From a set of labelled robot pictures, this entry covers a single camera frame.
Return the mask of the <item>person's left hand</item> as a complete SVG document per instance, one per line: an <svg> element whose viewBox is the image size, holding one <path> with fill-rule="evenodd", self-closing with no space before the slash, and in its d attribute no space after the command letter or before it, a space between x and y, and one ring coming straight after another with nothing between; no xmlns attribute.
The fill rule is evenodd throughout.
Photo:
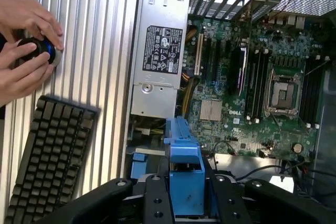
<svg viewBox="0 0 336 224"><path fill-rule="evenodd" d="M39 40L47 37L57 49L64 48L60 23L36 0L1 0L1 34L7 42L16 42L18 30Z"/></svg>

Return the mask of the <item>person's right hand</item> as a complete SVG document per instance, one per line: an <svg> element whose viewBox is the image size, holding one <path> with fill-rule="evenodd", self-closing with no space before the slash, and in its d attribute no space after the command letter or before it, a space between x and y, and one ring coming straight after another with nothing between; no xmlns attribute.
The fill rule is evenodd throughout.
<svg viewBox="0 0 336 224"><path fill-rule="evenodd" d="M1 106L30 95L52 74L54 67L48 62L50 55L47 52L12 68L17 59L35 49L33 43L22 46L18 43L5 43L1 51Z"/></svg>

